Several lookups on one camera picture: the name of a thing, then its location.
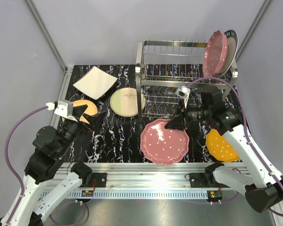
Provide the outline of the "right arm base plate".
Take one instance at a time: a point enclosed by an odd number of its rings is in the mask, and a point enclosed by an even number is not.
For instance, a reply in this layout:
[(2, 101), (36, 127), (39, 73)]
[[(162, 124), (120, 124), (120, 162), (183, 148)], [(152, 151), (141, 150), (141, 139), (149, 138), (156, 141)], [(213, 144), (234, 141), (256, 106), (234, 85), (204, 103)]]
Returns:
[(189, 182), (191, 188), (204, 188), (204, 187), (219, 187), (219, 183), (213, 178), (213, 174), (209, 172), (204, 173), (189, 173)]

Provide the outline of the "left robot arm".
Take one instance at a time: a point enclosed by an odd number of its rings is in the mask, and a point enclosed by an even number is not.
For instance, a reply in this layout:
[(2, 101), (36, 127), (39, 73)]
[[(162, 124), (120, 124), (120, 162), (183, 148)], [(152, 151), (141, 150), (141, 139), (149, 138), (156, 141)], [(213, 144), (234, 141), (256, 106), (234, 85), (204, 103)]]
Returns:
[[(106, 112), (96, 115), (85, 113), (87, 105), (74, 107), (65, 101), (49, 102), (20, 119), (9, 132), (5, 142), (5, 161), (20, 183), (20, 190), (7, 214), (0, 218), (0, 226), (42, 226), (52, 211), (79, 187), (96, 186), (97, 177), (83, 162), (75, 163), (67, 176), (44, 198), (41, 193), (63, 164), (63, 157), (71, 144), (82, 133), (99, 132)], [(8, 146), (13, 132), (27, 118), (42, 110), (53, 110), (64, 118), (62, 131), (52, 126), (42, 127), (33, 141), (34, 153), (29, 158), (23, 178), (12, 167)]]

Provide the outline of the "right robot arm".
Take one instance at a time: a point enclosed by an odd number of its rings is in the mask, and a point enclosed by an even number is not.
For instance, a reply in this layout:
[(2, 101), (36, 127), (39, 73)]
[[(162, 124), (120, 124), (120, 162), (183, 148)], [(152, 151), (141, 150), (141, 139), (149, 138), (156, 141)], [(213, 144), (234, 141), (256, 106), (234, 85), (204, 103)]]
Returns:
[(204, 181), (209, 187), (223, 184), (242, 194), (258, 213), (283, 201), (283, 174), (266, 158), (242, 123), (240, 111), (226, 108), (222, 92), (211, 87), (200, 92), (201, 106), (188, 105), (190, 90), (178, 88), (180, 97), (176, 114), (165, 128), (187, 130), (193, 122), (208, 122), (236, 151), (250, 176), (236, 173), (224, 161), (205, 168)]

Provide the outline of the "yellow dotted plate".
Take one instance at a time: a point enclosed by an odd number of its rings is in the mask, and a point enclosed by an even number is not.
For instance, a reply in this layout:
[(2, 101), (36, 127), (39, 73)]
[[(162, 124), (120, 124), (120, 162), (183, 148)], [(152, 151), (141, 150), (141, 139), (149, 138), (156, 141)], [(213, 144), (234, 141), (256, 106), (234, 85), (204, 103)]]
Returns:
[(218, 161), (234, 162), (240, 159), (232, 145), (216, 129), (206, 135), (208, 152)]

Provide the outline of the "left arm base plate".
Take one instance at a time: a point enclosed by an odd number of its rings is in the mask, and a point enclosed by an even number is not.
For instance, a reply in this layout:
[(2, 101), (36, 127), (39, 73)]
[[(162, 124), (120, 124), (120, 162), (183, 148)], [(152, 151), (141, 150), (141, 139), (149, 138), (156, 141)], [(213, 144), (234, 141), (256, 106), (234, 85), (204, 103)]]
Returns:
[(84, 187), (93, 187), (95, 185), (96, 188), (105, 188), (107, 183), (107, 176), (107, 173), (93, 172), (90, 182)]

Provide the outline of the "cream bordered plate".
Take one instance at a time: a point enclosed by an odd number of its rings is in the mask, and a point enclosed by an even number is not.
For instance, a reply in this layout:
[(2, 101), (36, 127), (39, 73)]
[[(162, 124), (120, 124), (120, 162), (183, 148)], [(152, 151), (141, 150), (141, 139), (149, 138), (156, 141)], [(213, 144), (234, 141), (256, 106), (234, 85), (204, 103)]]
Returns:
[(134, 88), (122, 88), (113, 93), (110, 107), (114, 113), (122, 117), (138, 115), (137, 91)]

